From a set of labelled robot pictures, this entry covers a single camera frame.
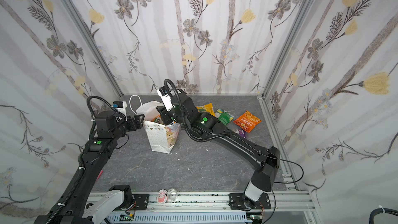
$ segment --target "wallpaper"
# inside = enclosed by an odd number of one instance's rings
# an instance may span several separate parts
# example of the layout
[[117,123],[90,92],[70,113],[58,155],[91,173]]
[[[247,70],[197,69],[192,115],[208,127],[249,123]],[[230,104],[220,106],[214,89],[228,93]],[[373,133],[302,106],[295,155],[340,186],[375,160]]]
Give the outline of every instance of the wallpaper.
[[267,94],[325,224],[398,209],[397,24],[396,0],[315,0]]
[[125,94],[260,94],[303,0],[72,0]]
[[60,0],[0,5],[0,222],[33,223],[77,169],[86,98],[118,97]]

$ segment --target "paper bag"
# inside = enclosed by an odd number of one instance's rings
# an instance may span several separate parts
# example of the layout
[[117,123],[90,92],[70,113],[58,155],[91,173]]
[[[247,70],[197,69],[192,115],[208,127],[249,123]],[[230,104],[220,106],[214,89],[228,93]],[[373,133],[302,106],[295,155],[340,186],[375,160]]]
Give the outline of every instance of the paper bag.
[[144,121],[144,128],[152,151],[170,153],[176,144],[181,125],[174,123],[165,126],[155,122]]

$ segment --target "white cable tie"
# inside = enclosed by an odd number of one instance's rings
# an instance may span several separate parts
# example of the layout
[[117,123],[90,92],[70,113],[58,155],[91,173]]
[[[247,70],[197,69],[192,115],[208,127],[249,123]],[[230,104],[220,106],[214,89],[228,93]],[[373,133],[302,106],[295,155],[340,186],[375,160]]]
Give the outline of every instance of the white cable tie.
[[384,210],[384,207],[382,207],[381,205],[379,205],[379,208],[381,208],[381,209],[383,210],[383,214],[386,212],[386,211]]

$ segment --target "gray table surface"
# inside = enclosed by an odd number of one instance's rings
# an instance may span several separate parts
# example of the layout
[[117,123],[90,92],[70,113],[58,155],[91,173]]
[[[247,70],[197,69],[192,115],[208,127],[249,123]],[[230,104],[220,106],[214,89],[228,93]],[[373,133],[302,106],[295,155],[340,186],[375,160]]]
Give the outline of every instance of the gray table surface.
[[[271,147],[272,140],[264,121],[260,103],[256,96],[195,96],[190,95],[196,106],[212,103],[216,111],[222,108],[235,118],[246,110],[262,120],[246,138],[264,147]],[[128,107],[127,114],[132,114]],[[160,97],[141,96],[142,102],[159,101]],[[133,109],[139,106],[137,97],[132,100]],[[230,122],[229,128],[239,128]],[[175,188],[177,191],[243,191],[253,169],[242,159],[212,142],[197,143],[182,130],[170,154],[153,152],[144,130],[128,132],[130,140],[103,168],[93,191],[107,191],[113,185],[130,185],[132,191],[159,191]],[[120,138],[119,146],[127,138]],[[281,171],[275,181],[283,181]],[[285,190],[283,184],[274,184],[274,190]]]

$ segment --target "transparent container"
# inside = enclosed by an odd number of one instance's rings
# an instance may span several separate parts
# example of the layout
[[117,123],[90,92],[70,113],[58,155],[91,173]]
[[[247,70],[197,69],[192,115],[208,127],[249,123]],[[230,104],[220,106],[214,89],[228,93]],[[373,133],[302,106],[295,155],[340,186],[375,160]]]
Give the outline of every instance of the transparent container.
[[167,198],[168,198],[170,201],[175,201],[176,198],[177,198],[177,191],[176,191],[175,189],[169,189],[169,190],[167,191]]

